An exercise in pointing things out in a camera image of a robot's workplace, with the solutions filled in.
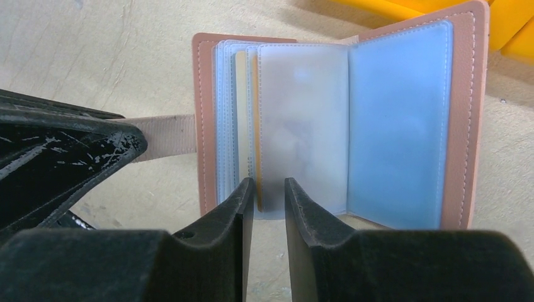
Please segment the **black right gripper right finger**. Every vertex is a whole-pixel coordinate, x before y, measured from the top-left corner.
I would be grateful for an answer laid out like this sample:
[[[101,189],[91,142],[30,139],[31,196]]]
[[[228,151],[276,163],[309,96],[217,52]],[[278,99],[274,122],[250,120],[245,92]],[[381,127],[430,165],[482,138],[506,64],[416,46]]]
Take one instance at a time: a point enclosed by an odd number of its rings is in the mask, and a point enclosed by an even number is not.
[[[356,230],[285,179],[294,301],[532,301],[533,271],[504,234]]]

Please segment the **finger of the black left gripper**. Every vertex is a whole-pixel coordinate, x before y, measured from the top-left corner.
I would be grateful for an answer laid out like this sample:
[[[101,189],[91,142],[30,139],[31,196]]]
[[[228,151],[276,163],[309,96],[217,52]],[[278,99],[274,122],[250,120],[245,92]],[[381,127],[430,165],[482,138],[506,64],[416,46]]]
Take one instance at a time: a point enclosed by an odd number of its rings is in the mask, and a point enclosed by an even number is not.
[[[147,146],[121,115],[1,91],[1,241],[75,227],[71,207]]]

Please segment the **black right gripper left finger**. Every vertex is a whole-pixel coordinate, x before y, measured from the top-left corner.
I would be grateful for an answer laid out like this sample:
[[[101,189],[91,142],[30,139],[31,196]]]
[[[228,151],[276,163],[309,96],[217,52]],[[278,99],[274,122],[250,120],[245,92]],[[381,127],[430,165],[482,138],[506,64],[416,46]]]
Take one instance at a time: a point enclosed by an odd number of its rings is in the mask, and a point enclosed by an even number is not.
[[[1,248],[2,301],[244,301],[255,183],[165,230],[35,228]]]

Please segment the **pink leather card holder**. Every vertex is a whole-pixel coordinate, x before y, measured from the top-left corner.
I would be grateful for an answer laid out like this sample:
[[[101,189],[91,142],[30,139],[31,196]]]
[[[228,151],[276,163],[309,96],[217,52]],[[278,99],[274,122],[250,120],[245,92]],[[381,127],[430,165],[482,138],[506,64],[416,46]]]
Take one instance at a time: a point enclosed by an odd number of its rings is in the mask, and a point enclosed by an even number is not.
[[[333,42],[197,33],[195,114],[131,118],[142,161],[198,156],[200,211],[238,176],[235,55],[257,48],[255,217],[284,218],[292,177],[334,215],[460,230],[474,208],[489,5],[467,1]]]

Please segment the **gold credit card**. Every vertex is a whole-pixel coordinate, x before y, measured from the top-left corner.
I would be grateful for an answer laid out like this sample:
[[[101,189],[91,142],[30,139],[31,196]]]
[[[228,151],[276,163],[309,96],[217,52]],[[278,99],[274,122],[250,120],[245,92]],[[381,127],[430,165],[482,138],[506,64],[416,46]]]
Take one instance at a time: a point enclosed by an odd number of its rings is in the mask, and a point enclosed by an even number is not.
[[[256,152],[257,104],[257,46],[248,46],[235,55],[236,76],[236,121],[237,121],[237,163],[238,176],[258,180],[258,159]]]

